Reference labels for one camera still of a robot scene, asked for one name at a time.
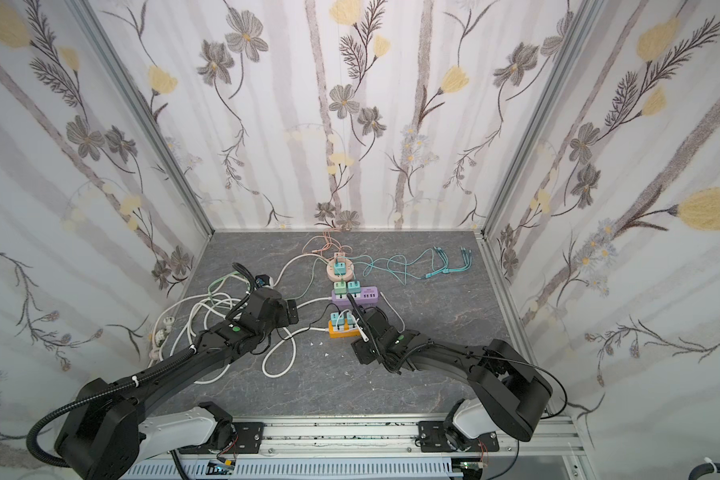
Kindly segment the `orange power strip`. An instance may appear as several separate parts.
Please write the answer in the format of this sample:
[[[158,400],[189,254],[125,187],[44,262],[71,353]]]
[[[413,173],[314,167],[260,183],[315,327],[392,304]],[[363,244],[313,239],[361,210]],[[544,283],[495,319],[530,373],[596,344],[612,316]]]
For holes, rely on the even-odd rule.
[[[328,325],[328,332],[332,339],[357,337],[361,335],[360,329],[355,324],[349,325],[348,323],[339,323],[337,325],[330,323]]]

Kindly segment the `green charger plug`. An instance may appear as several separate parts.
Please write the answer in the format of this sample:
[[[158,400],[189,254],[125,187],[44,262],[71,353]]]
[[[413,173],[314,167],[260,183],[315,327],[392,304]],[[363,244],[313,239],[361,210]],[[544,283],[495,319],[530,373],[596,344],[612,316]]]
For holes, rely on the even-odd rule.
[[[334,283],[334,293],[339,295],[346,295],[348,293],[348,283],[346,281],[338,281]]]

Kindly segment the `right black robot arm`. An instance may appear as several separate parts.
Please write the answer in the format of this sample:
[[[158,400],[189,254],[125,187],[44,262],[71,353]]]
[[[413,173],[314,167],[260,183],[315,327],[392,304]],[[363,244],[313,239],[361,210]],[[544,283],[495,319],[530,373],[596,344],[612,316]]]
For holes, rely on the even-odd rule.
[[[526,361],[509,343],[458,345],[417,330],[399,331],[386,313],[347,299],[365,337],[352,343],[363,365],[380,364],[387,372],[436,371],[468,385],[493,424],[520,442],[532,439],[553,387],[551,373]]]

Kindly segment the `purple power strip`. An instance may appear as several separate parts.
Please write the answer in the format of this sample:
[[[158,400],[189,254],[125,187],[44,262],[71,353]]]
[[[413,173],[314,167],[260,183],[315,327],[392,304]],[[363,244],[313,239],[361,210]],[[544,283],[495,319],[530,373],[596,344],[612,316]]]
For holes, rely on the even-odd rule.
[[[351,294],[355,303],[363,308],[374,307],[378,305],[380,300],[380,294],[375,286],[362,287],[356,294]],[[352,307],[351,301],[347,298],[347,295],[338,295],[335,292],[331,293],[331,302],[338,306],[340,309],[349,309]]]

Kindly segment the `large teal charger plug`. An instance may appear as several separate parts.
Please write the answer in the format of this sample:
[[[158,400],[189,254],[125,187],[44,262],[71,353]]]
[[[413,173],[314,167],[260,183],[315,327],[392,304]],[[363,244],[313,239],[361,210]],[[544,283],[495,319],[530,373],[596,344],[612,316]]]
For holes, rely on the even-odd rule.
[[[330,316],[330,322],[332,328],[338,330],[339,327],[344,324],[343,315],[338,312],[333,312]]]

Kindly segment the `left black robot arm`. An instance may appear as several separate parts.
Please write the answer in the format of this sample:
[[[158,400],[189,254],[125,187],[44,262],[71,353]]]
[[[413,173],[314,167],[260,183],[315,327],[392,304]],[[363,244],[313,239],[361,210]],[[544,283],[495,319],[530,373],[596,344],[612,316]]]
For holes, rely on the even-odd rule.
[[[252,353],[275,329],[297,323],[295,301],[261,284],[243,265],[233,267],[252,285],[221,322],[152,367],[111,383],[97,378],[85,384],[74,401],[30,428],[28,452],[44,464],[70,468],[83,479],[118,479],[136,463],[147,441],[139,427],[157,407],[203,376]]]

